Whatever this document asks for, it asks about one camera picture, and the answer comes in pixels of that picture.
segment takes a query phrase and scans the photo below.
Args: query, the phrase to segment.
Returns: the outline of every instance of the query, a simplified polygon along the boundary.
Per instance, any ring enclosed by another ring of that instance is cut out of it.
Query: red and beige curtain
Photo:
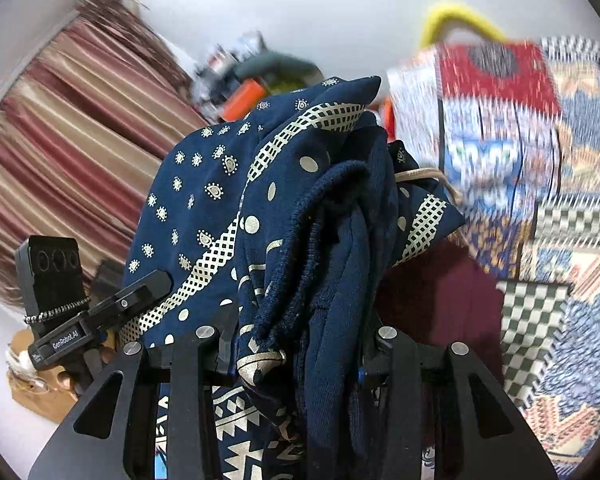
[[[21,303],[13,251],[74,237],[85,282],[123,262],[166,153],[205,121],[189,77],[121,0],[81,0],[0,104],[0,301]]]

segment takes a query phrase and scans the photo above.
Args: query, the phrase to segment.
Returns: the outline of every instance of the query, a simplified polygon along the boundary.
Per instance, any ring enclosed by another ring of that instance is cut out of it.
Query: maroon cloth
[[[389,270],[376,294],[382,322],[414,341],[462,341],[502,384],[500,325],[504,295],[466,250],[448,240]]]

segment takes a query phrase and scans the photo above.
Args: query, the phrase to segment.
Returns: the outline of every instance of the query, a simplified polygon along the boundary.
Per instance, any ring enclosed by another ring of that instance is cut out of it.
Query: camera lens
[[[72,269],[78,268],[78,253],[76,253],[75,251],[71,251],[69,253],[69,266]]]
[[[54,263],[54,267],[58,272],[62,272],[64,270],[66,258],[60,249],[54,250],[53,254],[51,255],[51,261]]]
[[[36,253],[36,263],[42,272],[49,270],[49,257],[46,255],[45,251],[38,251]]]

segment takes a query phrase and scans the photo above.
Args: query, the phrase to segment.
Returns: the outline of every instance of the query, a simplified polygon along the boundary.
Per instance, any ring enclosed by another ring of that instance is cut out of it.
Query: yellow handle
[[[451,20],[464,23],[487,40],[497,43],[507,41],[505,35],[493,23],[470,7],[458,2],[442,1],[429,9],[420,37],[420,48],[437,43],[443,26]]]

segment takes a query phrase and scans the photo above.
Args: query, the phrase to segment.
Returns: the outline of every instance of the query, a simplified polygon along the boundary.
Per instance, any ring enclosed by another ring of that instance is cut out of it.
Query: silver bolt
[[[469,347],[460,341],[456,341],[451,345],[451,351],[456,355],[467,355]]]
[[[196,329],[196,336],[198,339],[206,339],[207,337],[211,337],[214,334],[215,330],[212,326],[203,325],[199,326]]]
[[[378,335],[382,339],[393,339],[398,335],[398,331],[392,326],[381,326],[378,329]]]
[[[127,343],[122,349],[122,351],[126,355],[136,355],[141,350],[142,345],[138,341],[132,341],[131,343]]]

